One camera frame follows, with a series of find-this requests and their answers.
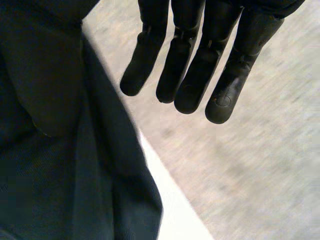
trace glove finger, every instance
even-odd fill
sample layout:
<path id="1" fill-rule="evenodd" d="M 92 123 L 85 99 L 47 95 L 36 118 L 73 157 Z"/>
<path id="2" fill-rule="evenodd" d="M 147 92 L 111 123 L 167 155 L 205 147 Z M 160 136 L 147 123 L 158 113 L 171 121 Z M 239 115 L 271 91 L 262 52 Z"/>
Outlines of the glove finger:
<path id="1" fill-rule="evenodd" d="M 174 37 L 156 89 L 162 103 L 171 103 L 195 47 L 205 0 L 172 0 Z"/>
<path id="2" fill-rule="evenodd" d="M 206 0 L 201 42 L 174 99 L 179 112 L 198 108 L 241 11 L 236 4 Z"/>
<path id="3" fill-rule="evenodd" d="M 230 118 L 259 53 L 283 22 L 272 15 L 243 10 L 232 51 L 205 109 L 209 121 L 222 124 Z"/>
<path id="4" fill-rule="evenodd" d="M 142 32 L 120 88 L 128 96 L 139 93 L 149 77 L 164 43 L 168 23 L 169 0 L 138 0 Z"/>

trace ground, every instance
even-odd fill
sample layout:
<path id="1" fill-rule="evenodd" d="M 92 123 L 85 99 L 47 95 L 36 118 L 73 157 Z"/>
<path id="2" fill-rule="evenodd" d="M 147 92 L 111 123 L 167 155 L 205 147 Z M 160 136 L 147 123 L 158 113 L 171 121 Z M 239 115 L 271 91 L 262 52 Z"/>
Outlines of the ground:
<path id="1" fill-rule="evenodd" d="M 222 125 L 207 121 L 204 110 L 235 31 L 199 109 L 183 115 L 155 94 L 174 32 L 172 18 L 170 10 L 166 41 L 136 97 L 124 96 L 119 82 L 142 27 L 137 1 L 101 0 L 86 19 L 137 126 L 216 240 L 315 240 L 320 1 L 306 1 L 266 44 Z"/>

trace dark jacket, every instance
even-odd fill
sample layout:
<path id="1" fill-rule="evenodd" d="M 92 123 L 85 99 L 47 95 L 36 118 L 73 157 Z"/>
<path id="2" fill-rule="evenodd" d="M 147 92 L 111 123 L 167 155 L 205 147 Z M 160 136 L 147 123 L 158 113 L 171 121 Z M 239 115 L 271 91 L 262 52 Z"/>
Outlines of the dark jacket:
<path id="1" fill-rule="evenodd" d="M 0 0 L 0 238 L 157 238 L 159 192 L 82 34 L 93 6 L 63 19 Z"/>

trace concrete floor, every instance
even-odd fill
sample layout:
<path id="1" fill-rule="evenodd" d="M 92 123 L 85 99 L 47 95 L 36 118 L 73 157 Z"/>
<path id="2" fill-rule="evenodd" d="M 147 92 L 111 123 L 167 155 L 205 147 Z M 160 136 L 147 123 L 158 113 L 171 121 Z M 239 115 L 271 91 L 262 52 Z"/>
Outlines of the concrete floor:
<path id="1" fill-rule="evenodd" d="M 216 240 L 320 237 L 320 1 L 308 0 L 261 52 L 228 122 L 204 109 L 231 50 L 231 36 L 199 109 L 159 103 L 167 38 L 141 93 L 119 92 L 137 126 Z M 119 90 L 142 24 L 136 0 L 101 0 L 86 19 Z"/>

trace white line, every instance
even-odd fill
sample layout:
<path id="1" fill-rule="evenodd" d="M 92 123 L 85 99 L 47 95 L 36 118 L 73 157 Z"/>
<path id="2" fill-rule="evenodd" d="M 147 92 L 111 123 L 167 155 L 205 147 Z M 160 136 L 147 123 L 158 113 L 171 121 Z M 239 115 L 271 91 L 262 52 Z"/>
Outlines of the white line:
<path id="1" fill-rule="evenodd" d="M 163 202 L 158 240 L 214 240 L 141 132 L 140 143 Z"/>

